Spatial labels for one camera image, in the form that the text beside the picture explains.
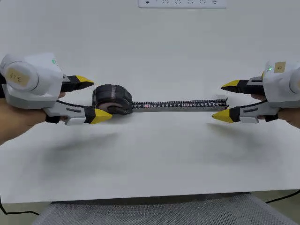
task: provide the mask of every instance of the power strip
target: power strip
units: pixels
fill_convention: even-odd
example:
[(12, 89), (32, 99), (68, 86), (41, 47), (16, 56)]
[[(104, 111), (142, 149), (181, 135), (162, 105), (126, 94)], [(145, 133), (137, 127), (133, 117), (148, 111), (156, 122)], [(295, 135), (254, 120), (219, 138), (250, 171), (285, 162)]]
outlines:
[(138, 0), (140, 8), (226, 8), (227, 0)]

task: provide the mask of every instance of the black cable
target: black cable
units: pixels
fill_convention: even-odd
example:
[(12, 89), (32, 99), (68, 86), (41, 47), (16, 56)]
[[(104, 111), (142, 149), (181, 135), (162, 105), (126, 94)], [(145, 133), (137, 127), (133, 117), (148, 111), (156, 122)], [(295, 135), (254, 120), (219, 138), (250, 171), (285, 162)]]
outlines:
[(286, 196), (283, 196), (281, 198), (276, 198), (276, 199), (273, 199), (273, 200), (270, 200), (270, 201), (267, 201), (266, 203), (269, 204), (269, 203), (273, 203), (273, 202), (277, 202), (277, 201), (280, 201), (280, 200), (283, 200), (283, 199), (286, 199), (286, 198), (290, 198), (290, 197), (293, 197), (297, 194), (300, 193), (300, 190), (296, 191), (295, 193), (292, 193), (290, 195), (286, 195)]
[(35, 214), (35, 215), (39, 215), (39, 213), (37, 212), (34, 212), (34, 211), (24, 211), (24, 212), (6, 212), (6, 210), (3, 208), (3, 205), (1, 203), (1, 196), (0, 196), (0, 209), (2, 210), (2, 212), (5, 214), (5, 215), (11, 215), (11, 214), (24, 214), (24, 213), (32, 213), (32, 214)]

